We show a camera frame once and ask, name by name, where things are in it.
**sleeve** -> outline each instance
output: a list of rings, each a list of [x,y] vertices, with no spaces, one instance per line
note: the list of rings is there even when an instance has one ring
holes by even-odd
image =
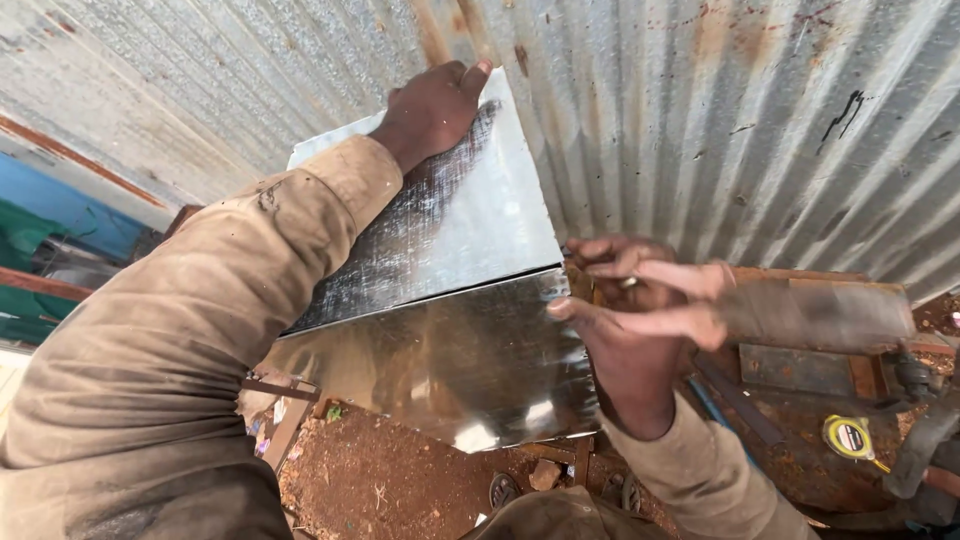
[[[393,156],[354,136],[201,210],[80,304],[14,398],[0,464],[17,474],[0,483],[26,496],[2,502],[2,524],[12,508],[62,528],[108,513],[91,507],[98,481],[127,489],[108,504],[132,506],[148,492],[170,499],[159,485],[189,492],[191,471],[250,470],[252,440],[234,412],[241,380],[401,185]],[[56,488],[40,493],[52,475]],[[276,479],[266,485],[279,512]]]
[[[805,517],[748,461],[737,436],[680,394],[673,426],[641,442],[601,415],[613,446],[690,539],[816,539]]]

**tape measure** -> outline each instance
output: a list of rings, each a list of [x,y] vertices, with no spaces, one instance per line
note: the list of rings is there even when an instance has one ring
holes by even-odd
[[[866,459],[884,473],[890,467],[880,463],[874,454],[874,443],[867,431],[866,418],[848,418],[831,414],[824,422],[824,441],[834,452],[848,459]]]

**brown work shirt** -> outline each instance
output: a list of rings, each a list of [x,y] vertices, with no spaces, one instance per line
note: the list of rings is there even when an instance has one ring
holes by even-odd
[[[352,137],[197,213],[79,305],[13,401],[0,537],[290,538],[274,472],[234,412],[240,381],[401,184],[382,146]],[[656,442],[605,427],[688,537],[812,536],[736,437],[682,399]],[[474,534],[662,534],[586,492],[550,497],[524,497]]]

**rock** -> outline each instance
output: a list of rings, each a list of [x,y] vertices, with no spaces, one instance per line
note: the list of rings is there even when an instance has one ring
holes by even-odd
[[[560,465],[553,461],[541,459],[537,462],[537,468],[534,469],[534,473],[530,475],[530,486],[537,491],[553,489],[553,485],[557,483],[560,473]]]

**galvanized steel sheet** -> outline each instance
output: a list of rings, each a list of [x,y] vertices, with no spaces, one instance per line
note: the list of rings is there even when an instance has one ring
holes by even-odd
[[[958,30],[957,0],[9,0],[0,108],[172,218],[427,65],[489,57],[560,238],[920,301],[960,282]]]

